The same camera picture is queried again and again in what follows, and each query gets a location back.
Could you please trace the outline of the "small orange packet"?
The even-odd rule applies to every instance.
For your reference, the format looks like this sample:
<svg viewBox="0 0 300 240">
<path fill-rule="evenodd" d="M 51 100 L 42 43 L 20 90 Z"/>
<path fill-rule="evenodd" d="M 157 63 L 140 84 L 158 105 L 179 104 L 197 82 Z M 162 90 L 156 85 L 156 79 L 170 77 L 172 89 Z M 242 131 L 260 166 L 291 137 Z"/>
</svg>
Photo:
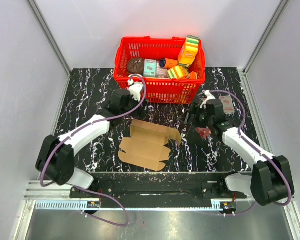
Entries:
<svg viewBox="0 0 300 240">
<path fill-rule="evenodd" d="M 198 79 L 198 74 L 195 71 L 190 72 L 187 77 L 189 80 L 197 80 Z"/>
</svg>

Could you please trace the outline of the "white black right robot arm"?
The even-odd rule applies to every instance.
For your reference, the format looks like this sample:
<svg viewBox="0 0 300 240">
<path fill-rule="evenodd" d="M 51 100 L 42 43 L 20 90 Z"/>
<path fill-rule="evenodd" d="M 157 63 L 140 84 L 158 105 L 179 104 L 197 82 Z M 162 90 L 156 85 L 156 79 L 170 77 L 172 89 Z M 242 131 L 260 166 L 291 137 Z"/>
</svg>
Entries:
<svg viewBox="0 0 300 240">
<path fill-rule="evenodd" d="M 204 104 L 192 102 L 186 112 L 184 123 L 194 128 L 208 128 L 211 137 L 235 151 L 252 169 L 251 175 L 228 173 L 217 186 L 218 194 L 229 198 L 235 192 L 252 196 L 266 206 L 288 205 L 295 193 L 289 160 L 283 155 L 275 156 L 264 150 L 227 118 L 219 99 L 210 99 Z"/>
</svg>

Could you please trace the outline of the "pink white small box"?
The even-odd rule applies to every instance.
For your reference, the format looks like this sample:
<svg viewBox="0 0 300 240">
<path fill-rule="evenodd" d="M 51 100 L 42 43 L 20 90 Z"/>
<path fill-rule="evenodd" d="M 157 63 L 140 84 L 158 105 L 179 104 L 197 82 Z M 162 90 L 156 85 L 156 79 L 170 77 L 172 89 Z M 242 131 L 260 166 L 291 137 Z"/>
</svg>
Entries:
<svg viewBox="0 0 300 240">
<path fill-rule="evenodd" d="M 156 77 L 161 78 L 161 79 L 167 79 L 168 78 L 168 70 L 158 66 L 156 68 Z"/>
</svg>

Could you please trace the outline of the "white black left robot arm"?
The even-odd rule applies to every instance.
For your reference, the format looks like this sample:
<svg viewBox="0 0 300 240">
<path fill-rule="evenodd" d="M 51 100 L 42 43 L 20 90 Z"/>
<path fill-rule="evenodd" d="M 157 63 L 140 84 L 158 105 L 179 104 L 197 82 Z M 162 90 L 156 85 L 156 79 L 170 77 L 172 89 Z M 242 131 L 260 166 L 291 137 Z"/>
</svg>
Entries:
<svg viewBox="0 0 300 240">
<path fill-rule="evenodd" d="M 94 177 L 75 166 L 75 156 L 93 140 L 115 128 L 125 116 L 137 116 L 145 111 L 146 95 L 144 88 L 115 90 L 87 122 L 66 134 L 48 135 L 35 164 L 41 186 L 47 187 L 44 179 L 48 178 L 59 186 L 75 186 L 88 198 L 96 196 L 99 189 Z"/>
</svg>

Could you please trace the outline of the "left aluminium frame post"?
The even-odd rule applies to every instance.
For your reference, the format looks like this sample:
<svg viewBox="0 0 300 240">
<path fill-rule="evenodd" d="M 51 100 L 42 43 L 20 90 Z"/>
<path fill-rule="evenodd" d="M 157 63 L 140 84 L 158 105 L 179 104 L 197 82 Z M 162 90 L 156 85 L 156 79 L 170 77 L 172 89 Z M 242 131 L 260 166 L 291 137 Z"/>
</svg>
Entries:
<svg viewBox="0 0 300 240">
<path fill-rule="evenodd" d="M 53 33 L 48 26 L 47 21 L 45 20 L 45 17 L 40 10 L 37 1 L 36 0 L 26 0 L 26 3 L 28 4 L 31 12 L 33 13 L 37 23 L 39 24 L 44 36 L 46 37 L 50 47 L 52 48 L 54 54 L 56 55 L 60 65 L 62 66 L 63 70 L 65 71 L 67 76 L 71 75 L 71 68 L 69 64 L 66 61 L 66 58 L 64 57 L 60 47 L 57 44 L 57 41 L 55 40 Z"/>
</svg>

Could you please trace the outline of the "right aluminium frame post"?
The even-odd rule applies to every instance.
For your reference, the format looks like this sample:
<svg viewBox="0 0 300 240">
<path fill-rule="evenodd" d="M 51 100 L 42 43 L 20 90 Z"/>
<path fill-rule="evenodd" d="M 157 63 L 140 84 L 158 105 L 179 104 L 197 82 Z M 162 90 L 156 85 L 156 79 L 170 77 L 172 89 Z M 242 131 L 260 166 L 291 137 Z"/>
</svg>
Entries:
<svg viewBox="0 0 300 240">
<path fill-rule="evenodd" d="M 253 50 L 247 64 L 245 65 L 245 67 L 242 70 L 245 75 L 248 74 L 248 72 L 251 69 L 253 63 L 257 59 L 259 53 L 261 52 L 262 48 L 264 47 L 264 45 L 267 42 L 270 34 L 274 30 L 276 24 L 280 20 L 281 15 L 284 13 L 284 11 L 285 11 L 285 9 L 286 9 L 286 7 L 288 6 L 289 3 L 290 3 L 290 0 L 280 0 L 279 1 L 278 6 L 276 7 L 272 17 L 270 18 L 270 20 L 269 20 L 264 32 L 262 33 L 255 49 Z"/>
</svg>

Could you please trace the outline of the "aluminium slotted rail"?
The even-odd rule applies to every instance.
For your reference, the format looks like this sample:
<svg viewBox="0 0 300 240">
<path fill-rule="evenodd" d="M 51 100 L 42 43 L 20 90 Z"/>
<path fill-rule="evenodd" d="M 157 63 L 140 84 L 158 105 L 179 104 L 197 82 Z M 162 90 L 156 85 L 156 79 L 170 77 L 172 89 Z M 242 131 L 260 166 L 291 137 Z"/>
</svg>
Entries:
<svg viewBox="0 0 300 240">
<path fill-rule="evenodd" d="M 25 199 L 35 200 L 39 210 L 79 211 L 223 211 L 238 202 L 252 203 L 254 199 L 202 198 L 185 194 L 120 195 L 92 191 L 88 193 L 74 187 L 50 185 L 42 188 L 39 182 L 28 184 Z"/>
</svg>

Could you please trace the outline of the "brown cardboard box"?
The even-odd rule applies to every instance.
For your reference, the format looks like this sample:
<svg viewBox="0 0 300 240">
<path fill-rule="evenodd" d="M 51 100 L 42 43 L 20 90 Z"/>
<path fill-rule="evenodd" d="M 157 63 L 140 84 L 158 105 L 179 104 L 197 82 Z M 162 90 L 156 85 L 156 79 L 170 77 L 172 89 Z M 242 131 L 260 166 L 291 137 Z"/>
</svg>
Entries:
<svg viewBox="0 0 300 240">
<path fill-rule="evenodd" d="M 130 137 L 124 137 L 119 145 L 118 157 L 123 163 L 158 172 L 170 158 L 169 140 L 179 146 L 182 136 L 175 128 L 134 119 Z"/>
</svg>

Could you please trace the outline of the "aluminium frame post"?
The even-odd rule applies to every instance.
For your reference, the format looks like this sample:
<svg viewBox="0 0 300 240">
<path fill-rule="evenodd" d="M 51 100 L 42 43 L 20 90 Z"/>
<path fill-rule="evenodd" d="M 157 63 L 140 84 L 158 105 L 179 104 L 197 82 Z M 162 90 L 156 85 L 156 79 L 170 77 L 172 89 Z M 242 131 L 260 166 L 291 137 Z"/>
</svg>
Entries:
<svg viewBox="0 0 300 240">
<path fill-rule="evenodd" d="M 37 23 L 39 24 L 44 36 L 46 37 L 50 47 L 52 48 L 54 54 L 56 55 L 60 65 L 62 66 L 63 70 L 65 71 L 67 76 L 71 75 L 71 68 L 69 64 L 66 61 L 66 58 L 64 57 L 60 47 L 57 44 L 57 41 L 55 40 L 53 33 L 48 26 L 47 21 L 45 20 L 45 17 L 40 10 L 37 1 L 36 0 L 26 0 L 26 3 L 28 4 L 31 12 L 33 13 Z"/>
<path fill-rule="evenodd" d="M 286 7 L 288 6 L 289 3 L 290 3 L 290 0 L 280 0 L 279 1 L 278 6 L 276 7 L 272 17 L 270 18 L 270 20 L 269 20 L 264 32 L 262 33 L 255 49 L 253 50 L 247 64 L 245 65 L 245 67 L 242 70 L 245 75 L 248 74 L 248 72 L 251 69 L 253 63 L 257 59 L 259 53 L 261 52 L 262 48 L 264 47 L 264 45 L 267 42 L 270 34 L 274 30 L 276 24 L 280 20 L 281 15 L 284 13 L 284 11 L 285 11 L 285 9 L 286 9 Z"/>
</svg>

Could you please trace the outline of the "small red plastic packet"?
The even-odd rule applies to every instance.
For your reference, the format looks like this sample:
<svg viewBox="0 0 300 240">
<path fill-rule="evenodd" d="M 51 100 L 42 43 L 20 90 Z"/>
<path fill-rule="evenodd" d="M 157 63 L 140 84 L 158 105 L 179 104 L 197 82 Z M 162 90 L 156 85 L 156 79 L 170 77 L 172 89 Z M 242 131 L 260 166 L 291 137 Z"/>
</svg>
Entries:
<svg viewBox="0 0 300 240">
<path fill-rule="evenodd" d="M 197 127 L 195 131 L 200 135 L 202 139 L 209 137 L 212 133 L 209 128 Z"/>
</svg>

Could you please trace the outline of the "tall orange sponge pack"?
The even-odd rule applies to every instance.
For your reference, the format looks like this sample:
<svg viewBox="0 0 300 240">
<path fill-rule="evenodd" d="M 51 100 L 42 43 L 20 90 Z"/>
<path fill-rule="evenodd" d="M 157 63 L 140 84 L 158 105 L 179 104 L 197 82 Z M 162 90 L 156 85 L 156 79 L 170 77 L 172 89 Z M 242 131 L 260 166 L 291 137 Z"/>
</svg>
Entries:
<svg viewBox="0 0 300 240">
<path fill-rule="evenodd" d="M 189 68 L 194 62 L 199 51 L 200 39 L 193 35 L 188 35 L 177 57 L 178 63 L 184 68 Z"/>
</svg>

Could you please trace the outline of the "teal white small box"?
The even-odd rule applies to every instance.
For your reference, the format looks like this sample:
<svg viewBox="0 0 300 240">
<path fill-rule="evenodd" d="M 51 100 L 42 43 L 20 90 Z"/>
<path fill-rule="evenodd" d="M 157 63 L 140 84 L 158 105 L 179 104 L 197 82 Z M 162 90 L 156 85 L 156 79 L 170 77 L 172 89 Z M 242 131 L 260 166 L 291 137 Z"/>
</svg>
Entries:
<svg viewBox="0 0 300 240">
<path fill-rule="evenodd" d="M 145 59 L 143 76 L 146 78 L 155 78 L 157 75 L 157 61 L 155 59 Z"/>
</svg>

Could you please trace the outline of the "red plastic shopping basket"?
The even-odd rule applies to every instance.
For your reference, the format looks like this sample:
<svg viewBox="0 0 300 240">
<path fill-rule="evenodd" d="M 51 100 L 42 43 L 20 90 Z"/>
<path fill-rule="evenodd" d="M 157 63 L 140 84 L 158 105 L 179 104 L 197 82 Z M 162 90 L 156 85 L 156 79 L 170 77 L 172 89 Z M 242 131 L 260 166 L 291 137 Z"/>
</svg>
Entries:
<svg viewBox="0 0 300 240">
<path fill-rule="evenodd" d="M 132 58 L 159 61 L 162 58 L 176 60 L 185 38 L 123 37 L 114 61 L 114 80 L 122 89 L 128 88 L 129 73 L 127 65 Z M 199 88 L 206 81 L 206 59 L 203 44 L 198 43 L 198 53 L 189 71 L 197 73 L 198 79 L 169 79 L 144 77 L 146 98 L 150 103 L 190 104 Z"/>
</svg>

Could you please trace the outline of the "orange cylindrical can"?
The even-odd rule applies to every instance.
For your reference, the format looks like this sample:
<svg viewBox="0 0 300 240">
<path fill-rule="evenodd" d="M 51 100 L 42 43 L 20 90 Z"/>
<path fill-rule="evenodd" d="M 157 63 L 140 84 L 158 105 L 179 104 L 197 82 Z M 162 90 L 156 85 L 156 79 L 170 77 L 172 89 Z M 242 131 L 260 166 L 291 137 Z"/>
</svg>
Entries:
<svg viewBox="0 0 300 240">
<path fill-rule="evenodd" d="M 159 61 L 159 66 L 163 69 L 171 69 L 173 67 L 176 67 L 179 65 L 179 62 L 175 59 L 169 59 L 169 58 L 161 58 Z"/>
</svg>

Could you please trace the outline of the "yellow green sponge pack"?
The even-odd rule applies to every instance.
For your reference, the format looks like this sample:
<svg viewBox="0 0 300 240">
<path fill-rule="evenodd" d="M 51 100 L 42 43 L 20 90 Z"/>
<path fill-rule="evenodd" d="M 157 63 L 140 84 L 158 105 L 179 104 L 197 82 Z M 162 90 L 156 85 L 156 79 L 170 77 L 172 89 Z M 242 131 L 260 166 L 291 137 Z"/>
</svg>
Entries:
<svg viewBox="0 0 300 240">
<path fill-rule="evenodd" d="M 187 68 L 177 65 L 175 67 L 170 68 L 167 71 L 167 76 L 169 79 L 182 79 L 182 78 L 186 78 L 189 75 L 189 71 Z"/>
</svg>

